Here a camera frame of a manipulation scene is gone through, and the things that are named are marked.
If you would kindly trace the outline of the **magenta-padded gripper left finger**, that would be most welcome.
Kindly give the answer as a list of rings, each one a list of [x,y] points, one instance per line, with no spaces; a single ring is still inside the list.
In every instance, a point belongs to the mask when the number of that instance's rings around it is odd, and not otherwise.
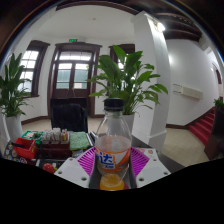
[[[95,148],[77,158],[69,157],[55,175],[83,188],[98,189],[101,174],[96,167]]]

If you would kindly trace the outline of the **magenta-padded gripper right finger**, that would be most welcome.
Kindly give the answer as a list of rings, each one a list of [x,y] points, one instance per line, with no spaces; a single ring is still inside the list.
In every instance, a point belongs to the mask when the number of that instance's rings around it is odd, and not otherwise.
[[[131,148],[126,187],[135,189],[170,175],[153,148]]]

